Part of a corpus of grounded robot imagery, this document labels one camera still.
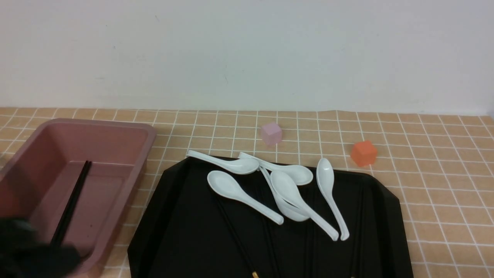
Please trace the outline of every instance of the white ceramic spoon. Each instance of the white ceramic spoon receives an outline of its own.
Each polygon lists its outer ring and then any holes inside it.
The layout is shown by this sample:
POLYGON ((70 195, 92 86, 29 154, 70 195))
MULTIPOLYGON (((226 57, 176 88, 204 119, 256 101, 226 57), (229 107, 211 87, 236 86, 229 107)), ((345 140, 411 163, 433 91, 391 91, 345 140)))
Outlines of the white ceramic spoon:
POLYGON ((328 202, 328 205, 331 208, 331 211, 333 211, 334 217, 338 222, 338 226, 341 231, 341 240, 347 240, 350 236, 350 232, 348 231, 345 220, 343 219, 343 216, 341 215, 333 198, 334 171, 329 160, 325 158, 321 158, 319 160, 316 169, 316 179, 319 190, 323 194, 324 199, 326 199, 326 202, 328 202))
POLYGON ((278 193, 285 201, 307 213, 307 215, 321 227, 333 241, 338 240, 338 231, 304 202, 304 199, 300 196, 300 192, 298 192, 297 185, 289 175, 281 171, 273 171, 271 173, 271 183, 273 184, 276 193, 278 193))
POLYGON ((269 188, 273 193, 276 205, 278 206, 278 209, 281 211, 281 213, 283 213, 286 217, 292 219, 293 221, 297 222, 302 222, 309 219, 309 217, 302 210, 288 204, 285 200, 283 200, 283 198, 281 198, 278 193, 276 193, 276 191, 273 189, 273 185, 271 184, 271 177, 269 176, 269 173, 266 169, 259 167, 259 170, 266 179, 266 182, 268 183, 269 188))
POLYGON ((310 183, 313 178, 314 174, 307 168, 302 165, 276 165, 271 162, 264 161, 262 159, 259 159, 255 156, 252 156, 250 154, 246 154, 244 152, 241 152, 239 154, 239 158, 241 159, 248 159, 252 158, 257 160, 259 162, 260 167, 264 167, 268 169, 269 171, 281 171, 287 173, 290 178, 295 182, 296 185, 306 185, 310 183))
POLYGON ((264 216, 271 219, 274 223, 278 225, 283 224, 283 216, 250 197, 240 187, 239 183, 227 173, 222 171, 211 171, 207 175, 207 182, 214 192, 218 193, 218 195, 242 202, 264 214, 264 216))
POLYGON ((257 160, 251 159, 237 159, 237 160, 223 160, 216 157, 209 156, 194 150, 189 150, 185 156, 192 156, 211 164, 219 166, 233 174, 246 175, 253 173, 259 168, 259 162, 257 160))

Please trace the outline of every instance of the chopsticks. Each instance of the chopsticks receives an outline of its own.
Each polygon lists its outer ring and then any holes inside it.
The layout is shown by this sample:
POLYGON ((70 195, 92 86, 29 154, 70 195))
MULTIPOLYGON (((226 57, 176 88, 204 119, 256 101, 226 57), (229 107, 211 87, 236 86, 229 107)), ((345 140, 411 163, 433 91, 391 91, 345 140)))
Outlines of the chopsticks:
POLYGON ((213 195, 216 198, 216 204, 218 205, 218 209, 221 213, 221 216, 223 217, 223 220, 225 221, 226 225, 228 226, 228 230, 230 231, 230 235, 233 237, 233 240, 235 241, 237 248, 241 253, 242 258, 244 259, 245 264, 247 265, 247 267, 250 269, 250 271, 252 273, 252 278, 259 278, 259 276, 257 275, 257 272, 256 272, 256 270, 252 264, 252 260, 250 259, 244 245, 240 241, 239 235, 235 231, 235 228, 233 227, 232 222, 230 221, 230 218, 226 214, 225 208, 221 204, 221 200, 219 199, 218 194, 213 192, 213 195))
POLYGON ((65 234, 67 233, 67 229, 69 228, 70 222, 72 220, 72 216, 74 215, 74 211, 76 209, 77 201, 82 191, 82 187, 84 186, 84 181, 86 180, 87 174, 89 173, 89 169, 91 168, 92 162, 86 160, 84 166, 82 167, 82 171, 79 174, 79 178, 77 179, 76 185, 70 194, 69 201, 65 206, 62 217, 58 222, 57 229, 51 238, 50 245, 53 247, 60 247, 65 238, 65 234))

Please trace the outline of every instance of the white grout line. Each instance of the white grout line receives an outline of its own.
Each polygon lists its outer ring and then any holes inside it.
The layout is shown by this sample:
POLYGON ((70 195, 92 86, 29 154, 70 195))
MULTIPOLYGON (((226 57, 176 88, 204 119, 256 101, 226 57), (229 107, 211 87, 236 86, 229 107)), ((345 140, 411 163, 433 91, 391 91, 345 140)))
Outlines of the white grout line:
MULTIPOLYGON (((379 124, 380 124, 380 126, 381 126, 381 129, 384 131, 384 129, 383 129, 383 127, 382 127, 382 122, 379 122, 379 124)), ((386 142, 386 143, 388 143, 388 141, 387 141, 388 139, 386 138, 386 136, 384 136, 384 140, 385 140, 385 142, 386 142)), ((395 170, 395 172, 396 172, 396 166, 395 166, 395 162, 394 162, 394 160, 393 160, 393 159, 391 159, 391 163, 393 164, 393 169, 394 169, 394 170, 395 170)), ((400 188, 401 188, 401 192, 402 192, 402 196, 403 196, 403 201, 405 202, 405 206, 406 206, 406 208, 407 208, 406 213, 408 213, 408 215, 409 215, 410 219, 412 220, 411 224, 412 224, 413 232, 415 233, 415 238, 418 238, 417 228, 415 227, 415 223, 413 222, 413 217, 412 217, 412 214, 410 213, 410 207, 409 207, 409 205, 408 205, 408 203, 407 203, 407 197, 406 197, 406 195, 405 195, 405 191, 404 191, 404 190, 403 190, 403 188, 401 187, 401 186, 402 186, 402 184, 401 184, 401 178, 400 178, 400 176, 399 176, 399 175, 396 175, 396 176, 397 176, 397 178, 398 178, 398 183, 400 184, 400 188)), ((424 262, 425 262, 425 261, 426 261, 426 259, 425 259, 425 254, 424 254, 424 251, 423 251, 423 249, 422 249, 422 245, 421 245, 420 243, 418 243, 418 248, 420 249, 420 254, 422 255, 422 260, 424 260, 424 262)), ((429 271, 429 267, 428 267, 427 265, 425 265, 425 269, 427 270, 427 275, 429 275, 429 278, 431 278, 431 274, 430 274, 430 271, 429 271)))

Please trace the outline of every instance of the spoon handle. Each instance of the spoon handle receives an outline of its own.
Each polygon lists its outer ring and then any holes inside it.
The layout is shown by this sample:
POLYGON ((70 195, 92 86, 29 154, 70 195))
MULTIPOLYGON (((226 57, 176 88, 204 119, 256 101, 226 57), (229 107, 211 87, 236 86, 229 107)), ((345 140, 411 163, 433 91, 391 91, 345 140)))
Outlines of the spoon handle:
POLYGON ((242 202, 249 205, 250 207, 252 207, 256 211, 262 213, 264 216, 271 219, 274 223, 276 223, 278 225, 283 224, 283 222, 284 222, 283 216, 279 215, 278 213, 276 213, 274 210, 268 208, 267 206, 259 203, 257 200, 250 197, 249 195, 246 194, 243 197, 242 202))
POLYGON ((331 208, 331 211, 333 211, 334 217, 336 218, 336 222, 338 222, 338 226, 340 227, 341 240, 347 240, 350 236, 350 232, 348 231, 348 227, 346 226, 345 220, 343 219, 333 196, 328 196, 326 198, 326 202, 328 202, 329 207, 331 208))

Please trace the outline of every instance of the pink container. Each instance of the pink container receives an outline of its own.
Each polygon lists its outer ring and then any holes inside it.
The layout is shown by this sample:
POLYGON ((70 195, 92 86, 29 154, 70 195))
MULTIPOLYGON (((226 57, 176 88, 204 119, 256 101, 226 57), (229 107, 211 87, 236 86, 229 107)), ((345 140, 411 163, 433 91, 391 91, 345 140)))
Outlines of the pink container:
POLYGON ((50 242, 85 160, 93 162, 64 243, 85 257, 72 277, 99 277, 156 136, 149 125, 55 119, 0 171, 0 217, 28 218, 50 242))

